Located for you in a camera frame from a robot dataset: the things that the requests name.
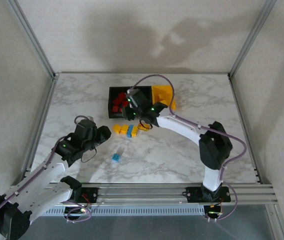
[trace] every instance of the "marble surface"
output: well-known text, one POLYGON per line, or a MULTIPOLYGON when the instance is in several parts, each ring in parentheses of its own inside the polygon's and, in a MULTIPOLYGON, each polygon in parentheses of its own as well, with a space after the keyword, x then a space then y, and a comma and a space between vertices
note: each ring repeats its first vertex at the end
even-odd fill
MULTIPOLYGON (((109 87, 132 86, 145 74, 63 73, 60 75, 45 121, 43 133, 32 169, 48 155, 56 140, 75 129, 77 115, 92 116, 96 125, 128 124, 124 119, 108 118, 109 87)), ((176 112, 202 123, 219 121, 227 133, 244 140, 239 115, 228 77, 224 74, 166 74, 175 88, 176 112)), ((141 86, 166 85, 159 77, 152 77, 141 86)), ((231 157, 243 147, 232 141, 231 157)), ((83 160, 94 154, 84 154, 83 160)), ((70 175, 83 183, 201 183, 204 165, 198 146, 189 139, 164 128, 154 127, 148 132, 127 138, 112 131, 111 138, 97 147, 96 156, 87 163, 75 162, 61 177, 70 175), (119 163, 112 156, 119 149, 123 154, 119 163)), ((255 183, 256 176, 249 153, 228 165, 224 180, 230 183, 255 183)))

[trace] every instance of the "small blue block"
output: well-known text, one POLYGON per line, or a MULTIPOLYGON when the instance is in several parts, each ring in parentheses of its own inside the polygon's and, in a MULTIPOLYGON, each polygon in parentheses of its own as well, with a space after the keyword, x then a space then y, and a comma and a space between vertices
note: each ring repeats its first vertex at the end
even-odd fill
POLYGON ((119 154, 114 154, 112 160, 116 161, 117 163, 120 161, 121 156, 119 154))
POLYGON ((128 126, 128 130, 127 130, 127 133, 126 133, 126 136, 128 138, 131 138, 131 136, 132 136, 133 127, 134 127, 134 125, 128 126))

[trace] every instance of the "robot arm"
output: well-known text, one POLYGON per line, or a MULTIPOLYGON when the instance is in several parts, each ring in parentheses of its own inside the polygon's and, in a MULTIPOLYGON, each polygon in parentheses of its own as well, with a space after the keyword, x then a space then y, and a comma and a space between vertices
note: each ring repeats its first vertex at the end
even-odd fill
MULTIPOLYGON (((221 169, 233 148, 231 141, 226 136, 201 129, 190 122, 176 118, 167 105, 157 102, 155 104, 143 95, 139 89, 129 90, 126 95, 130 106, 122 110, 122 115, 127 120, 138 118, 147 124, 172 130, 193 141, 199 146, 200 158, 205 165, 204 179, 202 182, 203 201, 214 202, 219 195, 222 185, 221 169)), ((224 132, 219 122, 208 125, 211 129, 224 132)))
POLYGON ((111 136, 107 126, 96 127, 81 120, 75 131, 58 141, 52 152, 30 175, 5 194, 0 195, 0 234, 8 240, 19 239, 42 213, 70 198, 77 202, 81 183, 66 176, 53 188, 44 190, 60 173, 66 171, 86 151, 94 150, 111 136))

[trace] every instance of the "wire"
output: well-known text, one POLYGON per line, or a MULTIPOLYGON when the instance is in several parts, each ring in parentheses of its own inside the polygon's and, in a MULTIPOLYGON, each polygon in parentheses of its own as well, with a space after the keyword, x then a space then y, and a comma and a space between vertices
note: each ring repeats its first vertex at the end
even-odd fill
MULTIPOLYGON (((77 119, 78 119, 78 118, 84 118, 84 119, 90 120, 87 116, 78 115, 78 116, 76 116, 76 117, 74 118, 74 123, 75 123, 75 124, 77 124, 77 119)), ((48 165, 51 163, 51 161, 52 161, 52 158, 53 158, 53 156, 54 156, 53 153, 56 151, 59 142, 60 142, 61 140, 63 140, 65 137, 66 137, 66 136, 62 136, 62 137, 60 137, 60 138, 55 142, 54 147, 52 148, 51 153, 50 153, 50 155, 49 155, 47 161, 45 162, 45 164, 44 164, 32 177, 30 177, 30 179, 27 180, 26 183, 24 183, 16 192, 14 192, 12 195, 8 196, 8 197, 0 204, 0 209, 1 209, 3 206, 5 206, 5 205, 16 195, 16 193, 19 194, 21 191, 23 191, 31 182, 33 182, 33 181, 47 168, 47 166, 48 166, 48 165)))
POLYGON ((89 201, 88 195, 87 195, 86 193, 83 193, 83 194, 82 194, 82 197, 87 201, 86 207, 88 207, 89 204, 90 204, 90 208, 91 208, 91 207, 92 207, 92 203, 89 201))
POLYGON ((86 206, 82 206, 81 204, 75 202, 75 201, 70 201, 70 200, 67 200, 67 201, 64 201, 63 203, 66 203, 66 204, 75 204, 77 205, 78 207, 75 207, 73 208, 72 210, 70 210, 67 215, 66 215, 66 221, 67 223, 68 222, 71 222, 71 223, 81 223, 81 222, 85 222, 87 220, 89 220, 91 217, 92 217, 92 213, 91 211, 86 207, 86 206), (88 214, 86 218, 84 219, 80 219, 80 220, 71 220, 69 217, 71 215, 71 213, 73 213, 74 211, 76 210, 81 210, 81 209, 84 209, 85 210, 85 213, 88 214))
POLYGON ((84 164, 85 164, 85 163, 87 163, 88 161, 90 161, 92 158, 94 158, 94 157, 97 155, 97 153, 98 153, 96 147, 94 147, 94 150, 95 150, 95 154, 94 154, 92 157, 90 157, 88 160, 83 161, 83 159, 82 159, 82 157, 81 157, 81 163, 84 163, 84 164))
POLYGON ((74 124, 75 124, 75 125, 78 124, 78 123, 77 123, 77 120, 78 120, 79 118, 83 118, 83 119, 86 119, 86 120, 90 120, 87 116, 78 115, 78 116, 76 116, 76 117, 74 118, 74 124))
POLYGON ((234 205, 234 208, 232 209, 232 211, 230 211, 227 215, 223 216, 223 217, 219 217, 217 220, 218 221, 221 221, 223 219, 226 219, 227 217, 229 217, 238 207, 238 195, 236 193, 236 191, 234 190, 234 188, 227 182, 223 182, 225 185, 228 186, 229 189, 232 190, 233 194, 234 194, 234 197, 235 197, 235 205, 234 205))
POLYGON ((222 201, 221 201, 221 203, 220 203, 220 207, 221 207, 221 214, 223 214, 223 213, 224 213, 224 211, 223 211, 223 207, 222 207, 222 203, 223 203, 223 199, 222 199, 222 201))
POLYGON ((223 199, 221 198, 221 201, 219 203, 214 204, 213 206, 221 205, 223 203, 223 199))
POLYGON ((143 125, 143 123, 142 123, 142 121, 141 121, 141 119, 139 119, 139 122, 140 122, 140 124, 142 125, 142 127, 144 127, 145 129, 152 129, 153 128, 153 125, 150 123, 150 128, 148 128, 148 127, 146 127, 146 126, 144 126, 143 125))
MULTIPOLYGON (((173 117, 175 117, 175 118, 178 119, 178 120, 184 121, 184 122, 186 122, 186 123, 188 123, 188 124, 190 124, 190 125, 193 125, 193 126, 199 128, 199 129, 204 129, 204 130, 207 130, 207 131, 210 131, 210 132, 213 132, 213 133, 220 134, 220 135, 222 135, 222 136, 228 137, 228 138, 230 138, 230 139, 236 140, 237 142, 239 142, 239 143, 241 143, 241 144, 243 145, 243 151, 242 151, 239 155, 237 155, 237 156, 235 156, 235 157, 232 157, 231 159, 227 160, 227 161, 223 164, 222 169, 221 169, 221 173, 220 173, 220 181, 222 181, 222 179, 223 179, 223 174, 224 174, 226 165, 229 164, 229 163, 231 163, 231 162, 233 162, 233 161, 235 161, 235 160, 238 160, 239 158, 241 158, 241 157, 247 152, 247 149, 248 149, 248 148, 247 148, 246 143, 245 143, 244 141, 242 141, 241 139, 239 139, 238 137, 236 137, 236 136, 233 136, 233 135, 227 134, 227 133, 225 133, 225 132, 218 131, 218 130, 215 130, 215 129, 212 129, 212 128, 209 128, 209 127, 206 127, 206 126, 199 125, 199 124, 197 124, 197 123, 195 123, 195 122, 192 122, 192 121, 187 120, 187 119, 185 119, 185 118, 183 118, 183 117, 181 117, 181 116, 176 115, 176 114, 174 113, 174 111, 172 110, 172 103, 173 103, 174 95, 175 95, 175 90, 174 90, 173 84, 172 84, 172 82, 171 82, 167 77, 165 77, 165 76, 163 76, 163 75, 161 75, 161 74, 151 74, 151 75, 145 76, 145 77, 143 77, 142 79, 140 79, 131 89, 134 89, 134 88, 135 88, 139 83, 141 83, 143 80, 148 79, 148 78, 151 78, 151 77, 160 77, 160 78, 163 78, 163 79, 165 79, 165 80, 170 84, 170 86, 171 86, 171 88, 172 88, 172 98, 171 98, 170 104, 169 104, 169 106, 168 106, 168 109, 169 109, 169 111, 170 111, 170 113, 172 114, 173 117)), ((229 214, 225 215, 225 216, 222 217, 222 218, 219 218, 218 220, 223 220, 223 219, 227 218, 228 216, 230 216, 230 215, 236 210, 236 208, 237 208, 237 206, 238 206, 238 196, 237 196, 236 191, 234 190, 234 188, 233 188, 230 184, 228 184, 227 182, 224 182, 224 183, 225 183, 225 184, 233 191, 233 193, 234 193, 234 196, 235 196, 235 206, 234 206, 233 210, 232 210, 229 214)))

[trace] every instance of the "yellow bin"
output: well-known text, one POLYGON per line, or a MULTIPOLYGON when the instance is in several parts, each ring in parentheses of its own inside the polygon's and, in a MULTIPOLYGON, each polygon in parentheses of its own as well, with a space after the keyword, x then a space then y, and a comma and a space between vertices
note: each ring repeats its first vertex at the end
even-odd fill
MULTIPOLYGON (((152 86, 152 102, 153 104, 161 102, 169 106, 172 98, 172 88, 170 85, 154 85, 152 86)), ((172 109, 176 110, 176 100, 173 100, 172 109)))

